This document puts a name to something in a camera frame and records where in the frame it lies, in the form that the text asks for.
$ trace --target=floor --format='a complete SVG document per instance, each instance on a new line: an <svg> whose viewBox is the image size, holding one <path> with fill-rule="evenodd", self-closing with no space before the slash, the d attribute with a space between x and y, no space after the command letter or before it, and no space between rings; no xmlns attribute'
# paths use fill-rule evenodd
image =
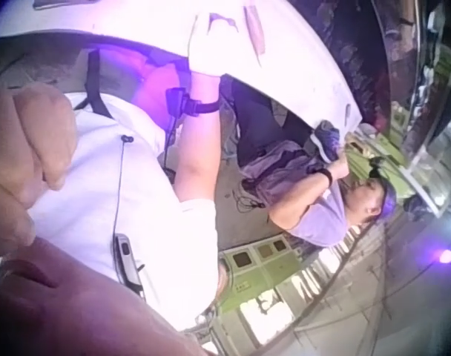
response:
<svg viewBox="0 0 451 356"><path fill-rule="evenodd" d="M0 82L14 90L29 82L40 81L55 85L64 92L83 91L85 66L82 64L85 63L86 53L82 48L88 45L89 41L85 37L66 35L32 35L2 40ZM119 62L125 58L124 54L129 58L128 64L133 70L118 69ZM148 76L145 58L138 52L128 50L122 55L109 56L107 61L101 63L102 90L128 101L134 100L135 88ZM167 81L160 80L155 87L164 87L165 82ZM160 111L162 103L158 103L155 95L151 97L154 99L150 102L143 101L140 106L147 112L152 112L153 117ZM283 109L276 109L277 118L283 120ZM227 108L221 110L221 117L225 142L233 130L234 120ZM172 168L177 156L175 150L173 147L168 154L168 166ZM225 154L223 158L216 192L219 248L227 249L276 234L278 230L268 221L263 209L244 212L238 208L236 199L240 195L238 187L241 177L237 162L230 154Z"/></svg>

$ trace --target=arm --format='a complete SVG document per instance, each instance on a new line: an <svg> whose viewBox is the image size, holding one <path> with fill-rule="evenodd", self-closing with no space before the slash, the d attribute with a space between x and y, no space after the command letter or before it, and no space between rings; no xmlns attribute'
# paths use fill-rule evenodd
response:
<svg viewBox="0 0 451 356"><path fill-rule="evenodd" d="M344 178L349 174L344 151L340 151L338 157L338 160L327 168L333 181ZM281 200L270 208L270 220L283 230L293 229L308 211L309 206L314 204L328 187L329 180L324 174L310 174L296 183Z"/></svg>
<svg viewBox="0 0 451 356"><path fill-rule="evenodd" d="M220 77L191 73L193 100L203 103L219 99ZM180 201L214 200L220 164L219 111L204 113L184 120L179 141L179 162L174 191Z"/></svg>

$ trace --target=shoe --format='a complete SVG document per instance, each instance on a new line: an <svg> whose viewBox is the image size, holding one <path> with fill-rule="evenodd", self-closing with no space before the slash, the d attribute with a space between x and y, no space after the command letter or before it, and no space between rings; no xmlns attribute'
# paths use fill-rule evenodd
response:
<svg viewBox="0 0 451 356"><path fill-rule="evenodd" d="M338 159L339 130L331 122L327 120L320 122L310 138L324 162L329 164Z"/></svg>

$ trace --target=person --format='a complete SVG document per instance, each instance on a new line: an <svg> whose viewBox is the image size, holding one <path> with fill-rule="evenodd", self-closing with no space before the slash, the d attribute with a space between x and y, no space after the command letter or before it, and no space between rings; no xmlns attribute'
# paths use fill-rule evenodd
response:
<svg viewBox="0 0 451 356"><path fill-rule="evenodd" d="M174 187L157 160L164 133L95 82L87 93L0 87L2 355L204 355L178 331L225 286L214 188L219 84L235 36L198 15L189 96L208 110L185 115ZM119 237L147 303L122 284Z"/></svg>
<svg viewBox="0 0 451 356"><path fill-rule="evenodd" d="M383 177L338 183L349 174L340 134L323 120L312 133L320 154L307 154L274 118L271 101L241 82L232 84L240 129L237 162L243 188L269 210L279 228L313 245L338 244L354 225L385 219L396 204L395 189Z"/></svg>

